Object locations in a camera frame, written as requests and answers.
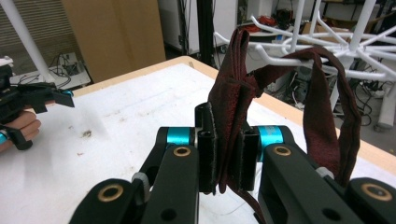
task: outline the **robotic arm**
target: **robotic arm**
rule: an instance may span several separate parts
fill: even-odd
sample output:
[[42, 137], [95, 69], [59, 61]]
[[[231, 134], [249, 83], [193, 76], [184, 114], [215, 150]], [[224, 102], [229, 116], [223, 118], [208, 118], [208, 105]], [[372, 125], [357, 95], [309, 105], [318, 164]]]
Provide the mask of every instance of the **robotic arm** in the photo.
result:
[[[205, 103], [195, 108], [195, 127], [161, 127], [132, 182], [108, 179], [93, 187], [71, 223], [198, 223], [199, 192], [212, 192], [218, 175], [211, 115]], [[267, 223], [396, 222], [394, 188], [371, 178], [341, 188], [286, 126], [245, 123], [236, 144], [231, 170], [238, 189], [253, 190], [262, 162], [258, 200]]]
[[11, 86], [11, 76], [11, 66], [0, 64], [0, 144], [10, 139], [17, 149], [25, 150], [32, 146], [32, 141], [26, 141], [20, 130], [4, 124], [16, 119], [26, 106], [36, 113], [47, 112], [45, 103], [48, 101], [74, 107], [72, 92], [58, 90], [53, 83]]

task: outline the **finger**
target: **finger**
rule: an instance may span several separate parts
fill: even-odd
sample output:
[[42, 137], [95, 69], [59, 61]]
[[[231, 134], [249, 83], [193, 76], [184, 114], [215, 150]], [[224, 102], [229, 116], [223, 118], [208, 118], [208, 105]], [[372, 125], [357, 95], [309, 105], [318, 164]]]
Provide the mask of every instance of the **finger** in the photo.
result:
[[36, 129], [34, 132], [25, 135], [26, 141], [30, 141], [30, 140], [34, 139], [39, 133], [40, 133], [40, 131], [38, 129]]
[[8, 149], [9, 147], [12, 147], [12, 145], [14, 145], [14, 144], [11, 141], [7, 140], [5, 143], [0, 145], [0, 152]]
[[[45, 103], [45, 105], [55, 105], [56, 103], [55, 103], [55, 100], [51, 100], [51, 101], [46, 101], [46, 103]], [[25, 107], [24, 107], [24, 109], [31, 109], [32, 108], [32, 106], [31, 105], [26, 105]]]
[[36, 115], [35, 113], [29, 111], [22, 111], [20, 116], [11, 121], [10, 123], [6, 124], [6, 126], [14, 129], [21, 129], [26, 125], [35, 121]]
[[23, 134], [23, 136], [29, 135], [30, 133], [35, 132], [36, 130], [38, 130], [38, 128], [41, 126], [41, 121], [36, 119], [34, 120], [32, 123], [28, 124], [27, 126], [23, 127], [21, 129], [21, 132]]

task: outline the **red cloth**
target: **red cloth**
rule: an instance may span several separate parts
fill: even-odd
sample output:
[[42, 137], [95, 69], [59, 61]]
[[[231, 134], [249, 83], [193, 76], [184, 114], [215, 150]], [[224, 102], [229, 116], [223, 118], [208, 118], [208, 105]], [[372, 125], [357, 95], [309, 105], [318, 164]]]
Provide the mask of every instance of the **red cloth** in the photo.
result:
[[[212, 104], [215, 129], [219, 137], [219, 191], [223, 193], [228, 185], [244, 198], [265, 223], [260, 206], [244, 191], [237, 189], [229, 177], [230, 160], [233, 155], [236, 136], [247, 118], [248, 107], [253, 97], [260, 97], [263, 89], [277, 78], [290, 72], [292, 66], [267, 65], [247, 74], [245, 59], [248, 49], [247, 31], [235, 30], [219, 70], [216, 82], [209, 93], [208, 102]], [[330, 106], [329, 88], [321, 71], [320, 57], [329, 59], [338, 70], [337, 87], [346, 115], [337, 139]], [[361, 116], [356, 107], [352, 90], [347, 84], [345, 70], [329, 51], [315, 47], [303, 49], [285, 56], [290, 59], [314, 60], [311, 87], [306, 97], [304, 109], [304, 135], [307, 153], [320, 166], [331, 170], [336, 181], [345, 186], [355, 165], [360, 147]]]

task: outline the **cardboard box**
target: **cardboard box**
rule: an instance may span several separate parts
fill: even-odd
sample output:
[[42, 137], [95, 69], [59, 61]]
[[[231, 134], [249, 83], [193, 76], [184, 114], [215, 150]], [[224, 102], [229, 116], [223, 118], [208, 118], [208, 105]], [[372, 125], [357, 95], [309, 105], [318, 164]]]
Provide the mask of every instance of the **cardboard box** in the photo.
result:
[[[303, 29], [303, 35], [309, 34], [310, 29], [311, 29], [311, 22], [308, 22]], [[348, 29], [334, 28], [334, 27], [332, 28], [332, 30], [334, 30], [335, 32], [339, 32], [339, 33], [349, 33], [350, 32]], [[314, 33], [328, 33], [328, 32], [322, 26], [316, 25]], [[333, 37], [321, 37], [319, 39], [338, 43], [338, 41]]]
[[62, 0], [94, 82], [165, 61], [157, 0]]

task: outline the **white table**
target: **white table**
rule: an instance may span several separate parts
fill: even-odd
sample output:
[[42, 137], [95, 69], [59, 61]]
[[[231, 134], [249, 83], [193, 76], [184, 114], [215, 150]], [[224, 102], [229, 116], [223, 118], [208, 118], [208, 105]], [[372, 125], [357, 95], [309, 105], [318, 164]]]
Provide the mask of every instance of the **white table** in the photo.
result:
[[[109, 178], [130, 180], [161, 126], [193, 126], [193, 110], [206, 101], [215, 74], [182, 57], [75, 91], [76, 108], [50, 106], [38, 115], [41, 133], [32, 148], [0, 154], [0, 223], [67, 223], [94, 185]], [[301, 115], [263, 96], [250, 107], [248, 121], [288, 125], [305, 148]], [[353, 176], [370, 176], [396, 188], [394, 161], [362, 142]], [[258, 188], [253, 193], [257, 196]], [[199, 221], [257, 223], [251, 208], [229, 189], [223, 195], [201, 195]]]

